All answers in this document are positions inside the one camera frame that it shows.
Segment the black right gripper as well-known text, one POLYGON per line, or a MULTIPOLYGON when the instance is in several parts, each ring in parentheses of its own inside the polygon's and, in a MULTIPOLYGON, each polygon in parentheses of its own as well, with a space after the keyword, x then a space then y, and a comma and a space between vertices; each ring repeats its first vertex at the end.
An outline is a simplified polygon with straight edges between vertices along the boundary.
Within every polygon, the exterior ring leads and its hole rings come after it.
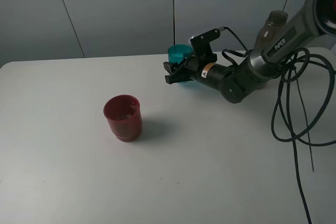
POLYGON ((185 56, 180 63, 164 62, 163 67, 168 72, 168 75, 165 76, 165 82, 174 84, 197 81, 206 84, 205 78, 201 77, 202 70, 206 64, 206 56, 185 56))

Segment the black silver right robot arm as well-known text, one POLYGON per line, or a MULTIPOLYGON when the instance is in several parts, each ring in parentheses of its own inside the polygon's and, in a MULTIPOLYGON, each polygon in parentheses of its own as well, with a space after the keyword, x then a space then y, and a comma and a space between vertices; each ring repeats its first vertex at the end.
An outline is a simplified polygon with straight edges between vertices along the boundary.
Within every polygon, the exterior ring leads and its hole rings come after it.
POLYGON ((228 102, 240 103, 280 76, 285 61, 296 50, 317 37, 335 36, 335 0, 305 0, 269 46, 248 51, 240 64, 228 67, 217 64, 217 55, 210 47, 223 30, 224 27, 215 28, 192 38, 193 51, 185 54, 180 63, 164 62, 166 83, 195 80, 218 90, 228 102))

